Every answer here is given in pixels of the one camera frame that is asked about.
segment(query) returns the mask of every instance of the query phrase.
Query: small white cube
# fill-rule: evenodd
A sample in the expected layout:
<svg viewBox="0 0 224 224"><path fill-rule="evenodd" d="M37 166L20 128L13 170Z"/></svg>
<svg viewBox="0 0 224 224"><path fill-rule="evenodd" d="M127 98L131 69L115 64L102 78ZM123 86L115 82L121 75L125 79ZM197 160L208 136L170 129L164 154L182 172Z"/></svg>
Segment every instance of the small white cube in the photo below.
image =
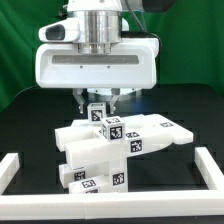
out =
<svg viewBox="0 0 224 224"><path fill-rule="evenodd" d="M125 121L119 116L108 117L101 119L102 135L109 141L124 140L125 136Z"/></svg>
<svg viewBox="0 0 224 224"><path fill-rule="evenodd" d="M129 155L135 156L144 151L143 139L137 132L126 133L126 140L129 142Z"/></svg>
<svg viewBox="0 0 224 224"><path fill-rule="evenodd" d="M90 103L87 109L90 123L101 123L101 119L107 117L106 103Z"/></svg>

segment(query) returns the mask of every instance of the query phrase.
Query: green screen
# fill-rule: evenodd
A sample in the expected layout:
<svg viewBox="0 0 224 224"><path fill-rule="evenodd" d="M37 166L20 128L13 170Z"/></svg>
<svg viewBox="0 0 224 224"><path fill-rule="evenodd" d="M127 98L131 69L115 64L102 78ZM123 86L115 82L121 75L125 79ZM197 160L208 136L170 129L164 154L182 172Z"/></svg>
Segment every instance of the green screen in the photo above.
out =
<svg viewBox="0 0 224 224"><path fill-rule="evenodd" d="M59 21L64 0L0 1L0 111L20 91L36 86L38 30ZM177 0L166 13L137 13L160 36L158 83L205 83L224 95L224 1ZM129 13L123 16L138 30Z"/></svg>

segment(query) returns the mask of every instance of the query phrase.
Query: white block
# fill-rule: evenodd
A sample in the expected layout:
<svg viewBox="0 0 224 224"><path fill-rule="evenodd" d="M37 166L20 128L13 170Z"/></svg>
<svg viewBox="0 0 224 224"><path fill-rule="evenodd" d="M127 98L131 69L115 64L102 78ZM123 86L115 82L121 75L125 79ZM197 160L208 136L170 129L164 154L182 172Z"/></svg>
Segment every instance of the white block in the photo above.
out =
<svg viewBox="0 0 224 224"><path fill-rule="evenodd" d="M153 125L154 127L160 127L170 133L173 137L173 143L182 145L193 141L193 133L180 125L168 120L167 118L159 115L147 115L146 123Z"/></svg>
<svg viewBox="0 0 224 224"><path fill-rule="evenodd" d="M70 194L89 194L109 192L109 177L98 176L76 181L68 185Z"/></svg>
<svg viewBox="0 0 224 224"><path fill-rule="evenodd" d="M111 160L127 158L127 142L108 142L106 139L96 138L68 143L66 160L72 169L97 165Z"/></svg>
<svg viewBox="0 0 224 224"><path fill-rule="evenodd" d="M88 200L85 201L85 218L120 218L119 195L120 193L86 195Z"/></svg>
<svg viewBox="0 0 224 224"><path fill-rule="evenodd" d="M109 162L109 192L128 192L127 159Z"/></svg>
<svg viewBox="0 0 224 224"><path fill-rule="evenodd" d="M119 116L101 119L102 135L109 141L120 141L125 139L125 121Z"/></svg>
<svg viewBox="0 0 224 224"><path fill-rule="evenodd" d="M9 153L3 158L0 163L0 195L5 191L19 167L17 153Z"/></svg>
<svg viewBox="0 0 224 224"><path fill-rule="evenodd" d="M224 190L224 176L205 147L195 149L195 163L210 190Z"/></svg>
<svg viewBox="0 0 224 224"><path fill-rule="evenodd" d="M163 149L173 142L172 136L160 128L142 129L138 132L144 142L144 151L139 152L139 155ZM65 148L67 163L73 169L135 156L130 152L127 140L110 143L103 138L88 139L68 143Z"/></svg>
<svg viewBox="0 0 224 224"><path fill-rule="evenodd" d="M84 203L79 195L1 196L0 220L85 219Z"/></svg>
<svg viewBox="0 0 224 224"><path fill-rule="evenodd" d="M62 152L65 151L65 144L73 141L79 141L84 139L91 139L98 137L95 135L97 127L69 127L59 128L55 130L56 145Z"/></svg>
<svg viewBox="0 0 224 224"><path fill-rule="evenodd" d="M68 184L74 181L108 174L108 163L102 163L79 169L71 169L68 164L63 164L59 166L59 177L61 184L64 188L68 188Z"/></svg>
<svg viewBox="0 0 224 224"><path fill-rule="evenodd" d="M87 111L90 123L101 124L101 119L107 117L106 103L90 103Z"/></svg>

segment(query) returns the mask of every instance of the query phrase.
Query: metal cylinder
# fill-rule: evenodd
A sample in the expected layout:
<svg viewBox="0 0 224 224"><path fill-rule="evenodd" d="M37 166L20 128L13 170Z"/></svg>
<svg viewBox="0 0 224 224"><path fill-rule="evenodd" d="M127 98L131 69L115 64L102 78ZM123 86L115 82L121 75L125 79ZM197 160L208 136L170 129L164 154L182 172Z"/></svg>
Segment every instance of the metal cylinder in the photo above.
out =
<svg viewBox="0 0 224 224"><path fill-rule="evenodd" d="M68 17L79 20L81 54L109 54L111 43L121 42L120 12L76 11Z"/></svg>

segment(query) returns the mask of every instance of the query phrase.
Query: stacked blocks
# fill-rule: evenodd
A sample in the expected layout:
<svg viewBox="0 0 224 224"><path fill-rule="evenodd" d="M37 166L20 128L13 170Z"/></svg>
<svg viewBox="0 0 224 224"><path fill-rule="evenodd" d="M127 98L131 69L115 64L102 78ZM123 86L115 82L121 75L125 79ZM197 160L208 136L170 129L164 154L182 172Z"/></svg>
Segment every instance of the stacked blocks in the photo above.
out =
<svg viewBox="0 0 224 224"><path fill-rule="evenodd" d="M99 111L92 113L102 105L89 105L89 116L105 116ZM128 157L193 141L192 132L156 114L98 120L97 116L89 117L56 130L57 145L65 150L67 160L59 167L60 180L71 194L128 192Z"/></svg>

